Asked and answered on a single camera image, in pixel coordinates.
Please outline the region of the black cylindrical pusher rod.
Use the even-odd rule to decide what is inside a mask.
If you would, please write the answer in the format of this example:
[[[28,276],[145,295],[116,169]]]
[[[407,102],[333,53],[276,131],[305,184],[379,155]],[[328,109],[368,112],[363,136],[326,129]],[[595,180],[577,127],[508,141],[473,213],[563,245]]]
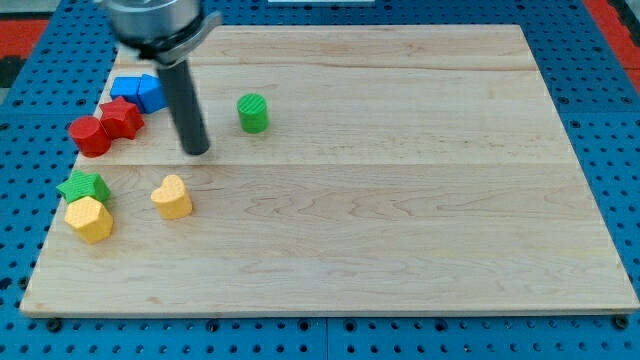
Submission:
[[[210,141],[188,61],[159,68],[157,74],[182,150],[193,156],[204,154]]]

